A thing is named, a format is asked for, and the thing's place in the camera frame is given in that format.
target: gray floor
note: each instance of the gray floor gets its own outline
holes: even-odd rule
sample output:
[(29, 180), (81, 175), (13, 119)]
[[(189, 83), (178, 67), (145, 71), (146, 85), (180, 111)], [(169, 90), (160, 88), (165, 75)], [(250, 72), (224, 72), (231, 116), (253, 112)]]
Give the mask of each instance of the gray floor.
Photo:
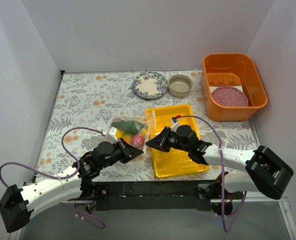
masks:
[(193, 209), (111, 210), (95, 212), (107, 224), (99, 230), (62, 205), (50, 208), (23, 229), (20, 240), (201, 240), (289, 239), (277, 202), (246, 202), (230, 233), (221, 218)]

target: blue floral plate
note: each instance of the blue floral plate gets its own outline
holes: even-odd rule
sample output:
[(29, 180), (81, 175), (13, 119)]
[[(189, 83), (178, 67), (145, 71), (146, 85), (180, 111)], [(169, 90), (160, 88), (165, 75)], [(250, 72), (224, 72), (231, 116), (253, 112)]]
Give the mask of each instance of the blue floral plate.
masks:
[(143, 72), (132, 82), (133, 91), (144, 99), (157, 99), (168, 90), (168, 80), (157, 72)]

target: table surface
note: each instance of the table surface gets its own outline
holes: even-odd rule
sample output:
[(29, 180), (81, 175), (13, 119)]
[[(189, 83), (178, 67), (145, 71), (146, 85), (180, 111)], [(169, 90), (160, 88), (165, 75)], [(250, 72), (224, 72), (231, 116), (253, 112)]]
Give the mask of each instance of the table surface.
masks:
[[(65, 73), (62, 78), (49, 129), (46, 134), (37, 168), (55, 175), (70, 166), (74, 160), (61, 146), (62, 135), (74, 127), (88, 127), (108, 131), (112, 119), (144, 116), (145, 109), (190, 104), (193, 113), (210, 122), (219, 133), (225, 148), (254, 150), (257, 142), (250, 121), (214, 122), (206, 114), (201, 91), (201, 70), (158, 71), (169, 79), (175, 74), (189, 76), (193, 81), (190, 94), (183, 98), (167, 92), (155, 100), (145, 100), (134, 94), (133, 79), (139, 72), (113, 73)], [(212, 130), (196, 119), (199, 133), (204, 141), (218, 144)], [(66, 147), (78, 158), (95, 148), (104, 137), (87, 130), (75, 130), (65, 137)], [(121, 181), (179, 181), (213, 180), (221, 167), (210, 166), (210, 170), (198, 174), (158, 179), (154, 174), (153, 160), (149, 151), (127, 164), (120, 162), (100, 172), (95, 182)], [(36, 181), (43, 176), (37, 175)]]

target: yellow tray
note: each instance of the yellow tray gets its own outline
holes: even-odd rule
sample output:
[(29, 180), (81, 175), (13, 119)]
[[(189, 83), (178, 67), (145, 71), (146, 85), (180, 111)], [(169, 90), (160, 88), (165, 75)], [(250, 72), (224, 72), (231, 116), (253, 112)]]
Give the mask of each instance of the yellow tray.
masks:
[[(172, 127), (170, 122), (172, 117), (177, 115), (193, 115), (191, 106), (188, 104), (147, 109), (147, 118), (152, 116), (152, 111), (155, 111), (156, 129), (154, 127), (154, 123), (152, 123), (149, 132), (149, 139), (152, 139), (161, 133), (164, 127)], [(179, 123), (180, 125), (190, 125), (200, 139), (198, 127), (193, 117), (180, 118)], [(170, 152), (161, 152), (155, 149), (151, 150), (154, 171), (156, 176), (160, 179), (186, 174), (197, 174), (209, 170), (209, 166), (193, 162), (188, 157), (187, 152), (173, 148)]]

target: orange plastic basin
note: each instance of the orange plastic basin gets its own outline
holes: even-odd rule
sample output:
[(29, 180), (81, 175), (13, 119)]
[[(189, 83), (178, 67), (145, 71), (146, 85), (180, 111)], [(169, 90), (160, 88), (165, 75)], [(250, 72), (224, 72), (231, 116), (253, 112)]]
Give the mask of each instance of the orange plastic basin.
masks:
[[(221, 106), (211, 95), (210, 86), (241, 85), (248, 106)], [(215, 53), (203, 60), (201, 86), (208, 117), (216, 122), (245, 121), (267, 104), (258, 72), (251, 58), (240, 53)]]

